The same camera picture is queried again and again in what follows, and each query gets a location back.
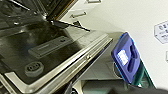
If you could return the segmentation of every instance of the open dishwasher door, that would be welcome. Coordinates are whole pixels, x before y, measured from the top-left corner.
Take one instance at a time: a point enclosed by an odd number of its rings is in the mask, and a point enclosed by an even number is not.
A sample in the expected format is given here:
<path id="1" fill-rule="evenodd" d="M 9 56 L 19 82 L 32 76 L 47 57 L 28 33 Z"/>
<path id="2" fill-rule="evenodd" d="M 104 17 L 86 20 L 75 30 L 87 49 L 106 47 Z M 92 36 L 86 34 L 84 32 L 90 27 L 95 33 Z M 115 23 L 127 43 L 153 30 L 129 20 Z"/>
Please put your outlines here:
<path id="1" fill-rule="evenodd" d="M 53 20 L 73 1 L 0 1 L 0 93 L 54 93 L 112 40 Z"/>

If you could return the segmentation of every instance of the white cabinet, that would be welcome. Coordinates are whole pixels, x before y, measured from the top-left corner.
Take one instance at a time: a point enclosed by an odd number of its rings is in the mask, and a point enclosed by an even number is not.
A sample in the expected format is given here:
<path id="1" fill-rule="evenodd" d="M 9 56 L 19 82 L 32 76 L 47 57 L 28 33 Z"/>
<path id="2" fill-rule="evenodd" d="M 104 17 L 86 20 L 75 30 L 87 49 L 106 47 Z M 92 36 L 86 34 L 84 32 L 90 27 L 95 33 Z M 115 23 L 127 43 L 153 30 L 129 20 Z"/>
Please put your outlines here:
<path id="1" fill-rule="evenodd" d="M 101 2 L 102 0 L 78 0 L 60 21 L 73 23 L 74 19 L 84 17 Z"/>

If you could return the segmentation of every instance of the label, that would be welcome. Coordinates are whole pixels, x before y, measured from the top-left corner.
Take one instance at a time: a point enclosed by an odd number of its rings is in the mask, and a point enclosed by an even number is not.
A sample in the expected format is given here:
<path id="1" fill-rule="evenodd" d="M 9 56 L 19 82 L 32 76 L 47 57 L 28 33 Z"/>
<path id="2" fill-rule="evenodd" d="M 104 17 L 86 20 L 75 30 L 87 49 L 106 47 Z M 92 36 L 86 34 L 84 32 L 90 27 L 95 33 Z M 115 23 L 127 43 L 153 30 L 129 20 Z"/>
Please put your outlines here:
<path id="1" fill-rule="evenodd" d="M 128 63 L 128 56 L 125 53 L 125 50 L 121 50 L 118 54 L 117 54 L 118 58 L 120 59 L 120 61 L 122 62 L 122 65 L 124 66 L 125 64 Z"/>

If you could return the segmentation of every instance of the white wall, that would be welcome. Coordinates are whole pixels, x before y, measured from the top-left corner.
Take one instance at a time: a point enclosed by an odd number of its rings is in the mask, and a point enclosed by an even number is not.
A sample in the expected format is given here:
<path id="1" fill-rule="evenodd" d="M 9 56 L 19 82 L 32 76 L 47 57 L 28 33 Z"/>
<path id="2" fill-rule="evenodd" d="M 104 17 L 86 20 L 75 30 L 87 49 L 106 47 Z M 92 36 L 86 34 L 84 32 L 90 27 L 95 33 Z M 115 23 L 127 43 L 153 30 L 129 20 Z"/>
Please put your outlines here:
<path id="1" fill-rule="evenodd" d="M 168 90 L 168 44 L 154 38 L 154 25 L 168 20 L 167 0 L 104 0 L 79 20 L 86 28 L 128 31 L 155 86 Z"/>

